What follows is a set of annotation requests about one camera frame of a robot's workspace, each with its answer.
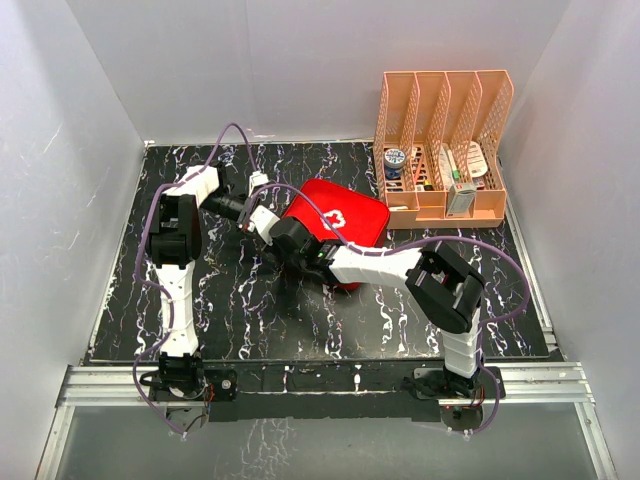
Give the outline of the red black medicine case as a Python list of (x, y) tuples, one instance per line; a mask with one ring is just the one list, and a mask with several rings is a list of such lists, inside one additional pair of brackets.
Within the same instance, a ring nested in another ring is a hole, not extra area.
[[(339, 236), (343, 236), (346, 241), (362, 247), (380, 247), (384, 243), (390, 218), (384, 203), (317, 178), (306, 181), (301, 192), (282, 218), (297, 218), (321, 240), (338, 240)], [(359, 287), (357, 283), (341, 285), (337, 279), (313, 281), (339, 286), (346, 291)]]

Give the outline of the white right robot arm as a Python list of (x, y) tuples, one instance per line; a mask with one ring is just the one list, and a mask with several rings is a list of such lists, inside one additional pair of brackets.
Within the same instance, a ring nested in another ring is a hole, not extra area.
[(444, 367), (426, 389), (471, 397), (482, 382), (479, 314), (486, 281), (442, 241), (392, 253), (384, 248), (321, 240), (294, 217), (278, 217), (263, 206), (248, 215), (248, 230), (290, 269), (335, 286), (381, 285), (411, 295), (442, 334)]

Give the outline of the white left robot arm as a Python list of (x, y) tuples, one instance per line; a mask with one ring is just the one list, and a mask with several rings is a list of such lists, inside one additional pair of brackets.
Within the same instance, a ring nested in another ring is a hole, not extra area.
[(202, 250), (201, 208), (257, 234), (267, 245), (272, 243), (270, 229), (279, 220), (251, 197), (231, 196), (224, 168), (218, 165), (190, 167), (154, 195), (143, 231), (144, 253), (157, 278), (148, 286), (157, 289), (161, 299), (162, 338), (150, 349), (159, 353), (153, 387), (186, 399), (200, 396), (207, 383), (193, 307), (193, 274)]

